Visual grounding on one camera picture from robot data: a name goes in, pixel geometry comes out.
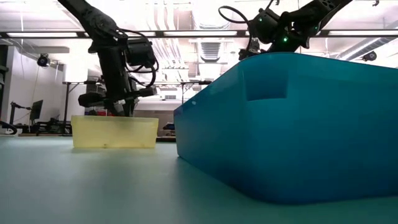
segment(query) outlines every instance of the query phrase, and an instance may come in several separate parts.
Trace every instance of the white wall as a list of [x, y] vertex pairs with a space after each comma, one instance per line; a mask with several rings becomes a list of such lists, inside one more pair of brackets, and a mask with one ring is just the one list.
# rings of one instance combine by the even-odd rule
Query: white wall
[[[43, 108], [40, 119], [37, 121], [48, 121], [50, 118], [60, 114], [62, 101], [62, 79], [63, 72], [49, 67], [42, 68], [37, 65], [36, 59], [21, 55], [16, 47], [9, 47], [7, 67], [9, 73], [6, 76], [6, 87], [3, 99], [3, 117], [10, 119], [12, 101], [21, 106], [31, 106], [33, 102], [43, 100]], [[28, 124], [29, 115], [27, 110], [16, 109], [14, 124]]]
[[[84, 82], [88, 77], [88, 66], [90, 64], [90, 54], [87, 53], [88, 46], [82, 46], [79, 48], [70, 49], [70, 58], [66, 65], [64, 65], [64, 79], [65, 82]], [[84, 115], [85, 108], [79, 105], [78, 98], [80, 95], [86, 93], [86, 85], [79, 84], [75, 87], [75, 84], [70, 85], [70, 93], [68, 99], [68, 113], [67, 121], [72, 119], [73, 115]], [[61, 106], [61, 117], [64, 118], [65, 111], [65, 97], [66, 97], [66, 85], [63, 87], [62, 98], [63, 105]]]

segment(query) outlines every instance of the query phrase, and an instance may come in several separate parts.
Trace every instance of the cable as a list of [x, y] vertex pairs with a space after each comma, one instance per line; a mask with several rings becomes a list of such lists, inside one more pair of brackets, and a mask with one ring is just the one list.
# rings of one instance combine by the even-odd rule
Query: cable
[[[238, 14], [240, 17], [242, 17], [243, 21], [235, 21], [235, 20], [232, 20], [232, 19], [230, 19], [230, 18], [224, 16], [224, 14], [221, 13], [221, 9], [229, 9], [229, 10], [235, 12], [235, 13]], [[231, 6], [221, 6], [221, 7], [218, 8], [218, 13], [220, 14], [220, 16], [221, 16], [222, 18], [224, 18], [224, 19], [225, 19], [226, 21], [228, 21], [228, 22], [232, 22], [232, 23], [235, 23], [235, 24], [247, 24], [247, 25], [249, 25], [249, 20], [246, 18], [246, 16], [244, 16], [244, 14], [243, 14], [241, 11], [235, 9], [234, 7], [231, 7]]]
[[20, 121], [20, 120], [22, 120], [22, 119], [24, 119], [26, 116], [28, 116], [28, 115], [30, 115], [30, 112], [29, 113], [27, 113], [27, 114], [25, 114], [24, 116], [22, 116], [21, 118], [18, 118], [18, 119], [16, 119], [16, 120], [14, 120], [14, 122], [16, 122], [16, 121]]
[[36, 49], [32, 46], [32, 44], [28, 43], [27, 41], [25, 41], [25, 44], [27, 44], [29, 47], [31, 47], [33, 52], [36, 53]]
[[9, 123], [5, 123], [4, 121], [0, 121], [0, 124], [1, 124], [2, 128], [7, 128], [7, 129], [12, 130], [12, 133], [10, 135], [15, 135], [18, 133], [18, 130], [13, 125], [11, 125]]
[[[21, 48], [21, 53], [20, 53], [20, 56], [21, 56], [21, 68], [22, 68], [22, 77], [24, 78], [24, 80], [25, 80], [25, 68], [24, 68], [24, 61], [23, 61], [23, 57], [22, 57], [22, 54], [24, 53], [24, 46], [22, 45], [22, 44], [20, 44], [18, 41], [16, 41], [16, 40], [13, 40], [13, 39], [10, 39], [11, 41], [13, 41], [14, 43], [16, 43], [16, 44], [18, 44], [19, 45], [19, 47]], [[32, 55], [31, 53], [28, 53], [28, 52], [25, 52], [25, 53], [27, 53], [28, 55], [30, 55], [30, 56], [33, 56], [34, 58], [36, 58], [36, 56], [35, 55]]]
[[138, 31], [134, 31], [134, 30], [128, 30], [128, 29], [120, 29], [121, 31], [124, 31], [124, 32], [130, 32], [130, 33], [132, 33], [132, 34], [137, 34], [137, 35], [140, 35], [141, 37], [143, 37], [143, 38], [145, 38], [146, 39], [146, 41], [148, 41], [149, 42], [149, 39], [148, 39], [148, 37], [147, 36], [145, 36], [144, 34], [141, 34], [140, 32], [138, 32]]
[[183, 93], [185, 94], [188, 90], [190, 90], [192, 87], [194, 86], [194, 84], [192, 83]]
[[133, 80], [134, 82], [138, 83], [139, 85], [142, 85], [146, 88], [149, 88], [151, 86], [154, 85], [155, 81], [156, 81], [156, 69], [154, 68], [153, 65], [150, 66], [151, 70], [152, 70], [152, 79], [150, 80], [150, 83], [148, 85], [143, 84], [142, 82], [138, 81], [138, 79], [134, 76], [130, 76], [129, 78], [131, 80]]
[[[14, 39], [10, 39], [10, 40], [13, 41], [14, 43], [16, 43], [22, 50], [24, 50], [24, 46], [22, 46], [18, 41], [14, 40]], [[33, 46], [30, 45], [29, 43], [25, 42], [25, 44], [29, 45], [34, 51], [36, 51], [36, 50], [33, 48]], [[31, 53], [29, 53], [29, 52], [25, 52], [25, 54], [28, 54], [28, 55], [32, 56], [33, 58], [37, 58], [36, 55], [31, 54]]]
[[[274, 2], [274, 0], [269, 1], [268, 6], [266, 7], [266, 10], [271, 7], [271, 4]], [[300, 0], [297, 0], [298, 2], [298, 8], [300, 9]]]
[[[37, 86], [37, 80], [39, 79], [39, 71], [40, 71], [40, 66], [37, 66], [37, 74], [36, 74], [36, 81], [33, 89], [33, 94], [32, 94], [32, 103], [30, 105], [33, 105], [33, 102], [35, 100], [35, 92], [36, 92], [36, 86]], [[30, 133], [30, 120], [28, 121], [28, 128], [29, 128], [29, 133]]]
[[[159, 71], [159, 62], [157, 61], [157, 59], [155, 58], [155, 64], [156, 64], [156, 69], [155, 72]], [[132, 73], [141, 73], [141, 74], [146, 74], [146, 73], [152, 73], [151, 71], [140, 71], [140, 69], [142, 69], [144, 66], [140, 65], [140, 67], [134, 69], [133, 71], [128, 70], [128, 72], [132, 72]]]
[[[243, 21], [235, 21], [235, 20], [232, 20], [232, 19], [227, 18], [227, 17], [224, 16], [224, 14], [221, 12], [222, 9], [229, 9], [229, 10], [235, 12], [235, 13], [238, 14], [240, 17], [242, 17]], [[246, 47], [246, 50], [248, 51], [248, 50], [250, 49], [251, 41], [252, 41], [252, 38], [253, 38], [253, 35], [252, 35], [252, 33], [250, 32], [250, 30], [251, 30], [251, 29], [250, 29], [250, 21], [246, 18], [246, 16], [244, 16], [244, 14], [243, 14], [242, 12], [240, 12], [239, 10], [237, 10], [237, 9], [231, 7], [231, 6], [221, 6], [221, 7], [219, 7], [219, 8], [218, 8], [218, 13], [220, 14], [220, 16], [221, 16], [222, 18], [224, 18], [224, 19], [227, 20], [228, 22], [232, 22], [232, 23], [235, 23], [235, 24], [247, 24], [247, 25], [248, 25], [248, 29], [249, 29], [249, 42], [248, 42], [248, 46]]]

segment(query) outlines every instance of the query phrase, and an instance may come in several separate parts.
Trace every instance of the light blue table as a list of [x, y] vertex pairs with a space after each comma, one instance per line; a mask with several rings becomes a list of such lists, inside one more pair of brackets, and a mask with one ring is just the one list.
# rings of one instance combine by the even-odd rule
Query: light blue table
[[0, 223], [398, 223], [398, 197], [306, 206], [258, 202], [156, 149], [73, 149], [0, 138]]

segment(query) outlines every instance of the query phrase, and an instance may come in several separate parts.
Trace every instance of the computer monitor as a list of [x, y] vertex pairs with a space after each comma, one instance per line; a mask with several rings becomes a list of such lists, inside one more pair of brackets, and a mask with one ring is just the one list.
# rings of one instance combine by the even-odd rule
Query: computer monitor
[[43, 100], [34, 102], [30, 110], [30, 120], [34, 121], [40, 118], [42, 112]]

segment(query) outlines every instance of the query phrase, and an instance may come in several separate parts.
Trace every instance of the security camera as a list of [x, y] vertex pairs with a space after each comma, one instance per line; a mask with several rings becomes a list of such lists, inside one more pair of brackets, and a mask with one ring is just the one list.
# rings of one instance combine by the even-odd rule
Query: security camera
[[369, 52], [366, 55], [363, 55], [362, 57], [362, 60], [364, 60], [365, 62], [374, 61], [375, 59], [377, 59], [377, 54], [374, 51]]
[[45, 67], [47, 68], [50, 66], [51, 60], [49, 59], [48, 54], [40, 54], [39, 59], [37, 59], [37, 65], [40, 67]]

